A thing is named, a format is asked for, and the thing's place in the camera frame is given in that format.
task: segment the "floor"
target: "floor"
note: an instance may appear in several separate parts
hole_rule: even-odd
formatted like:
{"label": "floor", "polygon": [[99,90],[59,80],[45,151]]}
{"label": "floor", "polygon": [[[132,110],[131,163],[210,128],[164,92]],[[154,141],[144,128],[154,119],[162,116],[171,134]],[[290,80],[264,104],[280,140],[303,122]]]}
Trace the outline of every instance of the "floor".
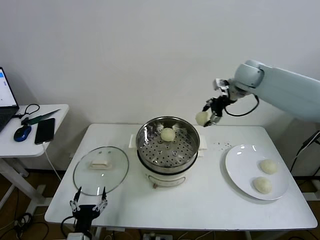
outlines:
{"label": "floor", "polygon": [[[39,184],[46,184],[46,189],[43,193],[45,197],[53,197],[59,182],[57,177],[53,173],[30,173],[27,181],[36,187]],[[0,175],[0,198],[6,193],[7,189],[10,186],[10,182],[7,181],[2,175]],[[314,192],[315,189],[310,182],[305,182],[300,186],[303,192]],[[3,235],[7,230],[13,227],[13,223],[8,225],[9,223],[13,222],[15,216],[15,209],[16,209],[16,217],[18,218],[21,216],[30,200],[21,192],[15,189],[11,194],[9,200],[5,203],[3,208],[0,210],[0,240],[15,240],[16,233],[15,231],[8,232],[3,238]],[[309,202],[309,205],[317,217],[318,221],[320,220],[320,201],[318,202]],[[35,212],[35,217],[33,222],[45,222],[44,213],[46,211],[46,207],[39,207]],[[48,224],[49,232],[46,240],[62,240],[65,239],[63,234],[60,231],[60,226],[57,224]],[[44,224],[33,224],[31,225],[20,237],[22,240],[42,240],[46,234],[46,226]],[[139,240],[140,234],[149,233],[150,230],[141,230],[138,229],[127,229],[126,232],[115,232],[114,239],[116,240]],[[173,235],[173,240],[177,240],[179,236],[185,233],[185,231],[162,231],[162,230],[155,230],[157,234],[168,234]],[[111,240],[112,231],[105,231],[101,232],[100,240]],[[183,236],[181,239],[188,239],[194,240],[197,237],[205,234],[205,231],[191,231]],[[315,237],[320,239],[320,227],[311,230],[311,233],[315,235]],[[316,240],[314,236],[311,235],[310,232],[303,230],[303,231],[291,231],[285,234],[284,236],[280,237],[279,240],[288,240],[292,236],[297,236],[300,238],[292,238],[292,240],[304,239],[304,240]],[[252,237],[256,237],[257,235],[261,234],[261,232],[253,232]],[[202,237],[201,240],[213,240],[214,233],[208,233],[206,236]],[[216,240],[244,240],[245,234],[244,232],[234,231],[234,232],[224,232],[224,231],[217,231],[215,232],[215,239]]]}

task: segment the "blue mouse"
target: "blue mouse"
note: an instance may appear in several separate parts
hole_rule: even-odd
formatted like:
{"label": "blue mouse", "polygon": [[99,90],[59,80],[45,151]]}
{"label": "blue mouse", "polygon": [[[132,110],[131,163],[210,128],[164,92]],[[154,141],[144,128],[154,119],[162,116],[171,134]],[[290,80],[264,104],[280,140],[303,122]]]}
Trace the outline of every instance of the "blue mouse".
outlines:
{"label": "blue mouse", "polygon": [[30,132],[31,132],[31,126],[24,125],[15,131],[13,135],[13,139],[16,142],[22,142],[27,139]]}

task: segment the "laptop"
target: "laptop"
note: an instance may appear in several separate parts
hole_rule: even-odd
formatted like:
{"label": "laptop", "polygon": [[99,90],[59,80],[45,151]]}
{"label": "laptop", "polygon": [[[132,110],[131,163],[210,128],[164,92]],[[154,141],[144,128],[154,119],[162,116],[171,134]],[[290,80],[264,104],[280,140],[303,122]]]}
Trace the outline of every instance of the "laptop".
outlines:
{"label": "laptop", "polygon": [[0,67],[0,132],[18,110],[19,106],[11,91],[5,72]]}

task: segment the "steamed bun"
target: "steamed bun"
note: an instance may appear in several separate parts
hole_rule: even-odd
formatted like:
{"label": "steamed bun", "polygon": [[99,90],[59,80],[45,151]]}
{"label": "steamed bun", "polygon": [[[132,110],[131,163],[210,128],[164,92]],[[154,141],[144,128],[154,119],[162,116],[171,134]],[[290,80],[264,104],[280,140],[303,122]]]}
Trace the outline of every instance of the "steamed bun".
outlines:
{"label": "steamed bun", "polygon": [[260,167],[266,174],[275,174],[278,171],[277,163],[271,159],[260,162]]}
{"label": "steamed bun", "polygon": [[172,128],[166,127],[162,130],[160,137],[165,142],[171,142],[175,140],[176,133]]}
{"label": "steamed bun", "polygon": [[272,191],[271,182],[263,176],[259,176],[253,180],[253,185],[262,194],[269,194]]}
{"label": "steamed bun", "polygon": [[207,111],[198,112],[195,115],[195,120],[197,124],[203,127],[210,120],[209,113]]}

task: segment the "robotic arm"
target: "robotic arm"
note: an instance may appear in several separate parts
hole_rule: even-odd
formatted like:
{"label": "robotic arm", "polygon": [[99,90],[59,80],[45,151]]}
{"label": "robotic arm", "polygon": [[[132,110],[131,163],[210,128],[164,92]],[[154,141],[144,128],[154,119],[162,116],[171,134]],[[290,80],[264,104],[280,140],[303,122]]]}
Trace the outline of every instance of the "robotic arm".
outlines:
{"label": "robotic arm", "polygon": [[[216,78],[213,88],[219,90],[221,95],[206,101],[202,112],[195,118],[204,127],[217,124],[223,110],[234,117],[251,113],[258,107],[259,98],[298,119],[320,123],[320,81],[307,76],[248,60],[237,68],[234,78]],[[240,115],[227,111],[228,105],[249,94],[254,94],[257,100],[252,110]]]}

